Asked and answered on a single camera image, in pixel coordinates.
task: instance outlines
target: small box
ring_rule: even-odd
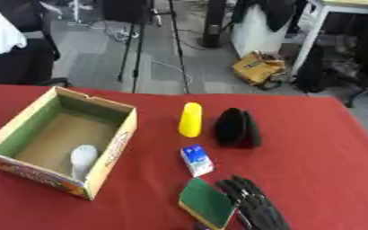
[[[181,156],[186,162],[193,177],[210,173],[214,169],[212,161],[200,145],[182,148]]]
[[[0,129],[0,170],[94,199],[135,130],[135,107],[54,87]],[[99,152],[82,181],[71,176],[79,145]]]

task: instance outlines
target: glove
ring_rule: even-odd
[[[245,229],[290,230],[279,211],[250,180],[233,176],[216,184],[238,209],[238,218]]]

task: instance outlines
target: desk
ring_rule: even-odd
[[[297,71],[300,69],[305,59],[308,57],[312,45],[314,44],[317,36],[320,32],[322,24],[325,22],[328,14],[333,13],[365,13],[368,14],[368,5],[366,4],[341,4],[341,3],[325,3],[323,0],[307,0],[309,4],[313,4],[317,7],[318,15],[314,26],[311,28],[304,43],[302,49],[294,62],[291,76],[297,75]]]
[[[46,90],[0,86],[0,127]],[[178,207],[190,180],[179,148],[195,143],[215,163],[205,180],[214,183],[234,173],[252,179],[293,230],[368,229],[368,133],[335,99],[76,90],[137,106],[137,132],[94,201],[0,172],[0,229],[190,230],[194,219]],[[177,131],[185,102],[204,106],[200,137],[184,138]],[[262,147],[216,144],[210,131],[228,107],[251,111]],[[240,229],[235,218],[227,229]]]

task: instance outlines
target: gray carpet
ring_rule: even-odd
[[[156,3],[160,11],[167,9],[165,1],[157,0]],[[197,4],[190,0],[175,3],[179,13],[180,29],[192,30],[181,31],[181,39],[193,47],[199,47],[197,39],[202,34],[204,8],[199,1]],[[93,19],[93,12],[86,14],[83,12],[83,18]],[[171,19],[169,16],[163,16],[162,22],[162,27],[146,26],[143,61],[138,81],[140,93],[177,94],[184,92],[180,72],[173,67],[155,63],[162,62],[170,66],[179,66],[173,42]],[[110,31],[118,31],[127,26],[119,22],[108,22],[108,25]],[[78,87],[130,92],[137,40],[134,40],[130,51],[124,81],[119,83],[116,79],[125,46],[122,42],[106,36],[103,28],[103,22],[95,23],[90,29],[82,25],[68,25],[67,21],[54,20],[52,31],[62,53],[62,58],[56,63],[54,77],[66,76]],[[263,92],[245,84],[231,71],[231,65],[238,58],[228,44],[221,49],[211,50],[198,50],[183,46],[183,51],[192,93],[303,95],[287,84],[269,92]],[[353,90],[345,88],[332,88],[324,93],[310,94],[310,96],[334,96],[339,100],[344,100],[352,92]],[[368,129],[368,97],[358,100],[355,108],[350,111]]]

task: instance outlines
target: tripod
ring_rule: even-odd
[[[154,8],[149,5],[142,6],[142,9],[141,9],[142,15],[139,19],[139,41],[138,41],[138,49],[136,51],[136,65],[135,65],[133,75],[132,75],[134,78],[132,93],[136,93],[136,84],[137,84],[138,77],[139,77],[139,65],[141,64],[141,54],[142,54],[142,48],[144,46],[145,25],[147,24],[148,20],[151,17],[160,16],[160,15],[171,15],[173,29],[174,29],[174,36],[175,36],[176,45],[177,45],[177,51],[178,51],[179,59],[180,59],[180,69],[181,69],[182,77],[183,77],[184,84],[185,84],[184,89],[185,89],[185,93],[189,93],[187,73],[184,67],[184,60],[183,60],[183,54],[182,54],[182,49],[181,49],[181,44],[180,44],[179,30],[177,28],[177,20],[176,20],[177,14],[174,11],[174,5],[173,5],[172,0],[168,0],[168,1],[169,1],[170,11],[165,12],[165,13],[157,13],[154,10]],[[126,68],[128,52],[131,46],[131,40],[132,40],[132,35],[134,34],[135,24],[136,22],[131,22],[131,25],[129,28],[129,35],[128,35],[128,39],[126,43],[126,50],[125,50],[124,57],[123,57],[123,63],[121,65],[120,73],[118,75],[119,82],[123,81],[123,74]]]

